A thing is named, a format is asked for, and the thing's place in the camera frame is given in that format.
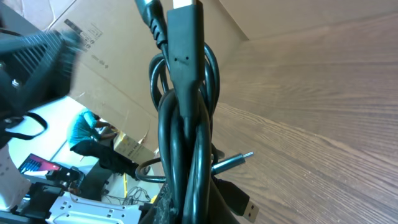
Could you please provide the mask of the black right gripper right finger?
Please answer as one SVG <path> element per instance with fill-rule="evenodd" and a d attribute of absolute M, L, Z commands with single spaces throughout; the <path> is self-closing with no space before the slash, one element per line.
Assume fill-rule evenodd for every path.
<path fill-rule="evenodd" d="M 213 223 L 239 224 L 215 184 L 213 184 Z"/>

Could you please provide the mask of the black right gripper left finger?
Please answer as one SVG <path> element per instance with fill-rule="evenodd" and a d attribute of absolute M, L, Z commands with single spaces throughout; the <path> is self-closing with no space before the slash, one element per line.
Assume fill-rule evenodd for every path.
<path fill-rule="evenodd" d="M 139 224 L 183 224 L 186 223 L 183 216 L 183 208 L 187 185 L 179 184 L 174 187 L 164 184 L 154 203 L 145 203 L 139 210 L 142 215 Z"/>

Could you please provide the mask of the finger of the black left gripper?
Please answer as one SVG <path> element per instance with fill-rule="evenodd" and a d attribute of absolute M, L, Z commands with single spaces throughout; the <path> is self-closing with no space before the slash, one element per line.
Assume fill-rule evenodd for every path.
<path fill-rule="evenodd" d="M 81 49 L 70 31 L 1 39 L 1 119 L 67 96 Z"/>

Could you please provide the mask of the small cardboard box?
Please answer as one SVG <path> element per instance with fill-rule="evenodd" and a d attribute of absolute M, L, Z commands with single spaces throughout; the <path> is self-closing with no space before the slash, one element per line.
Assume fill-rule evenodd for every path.
<path fill-rule="evenodd" d="M 115 152 L 136 164 L 142 164 L 155 156 L 154 152 L 146 148 L 140 141 L 130 138 L 123 132 L 119 132 L 114 138 L 113 146 Z"/>

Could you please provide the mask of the person in teal shirt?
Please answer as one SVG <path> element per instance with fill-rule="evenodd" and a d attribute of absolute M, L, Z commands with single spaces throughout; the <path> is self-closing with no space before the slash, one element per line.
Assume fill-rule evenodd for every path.
<path fill-rule="evenodd" d="M 118 174 L 127 174 L 136 178 L 138 164 L 132 162 L 114 151 L 111 146 L 101 144 L 104 140 L 113 140 L 117 134 L 100 134 L 98 128 L 113 126 L 102 122 L 97 114 L 85 108 L 78 112 L 67 131 L 67 141 L 71 151 L 81 156 L 91 156 L 99 160 L 102 168 Z"/>

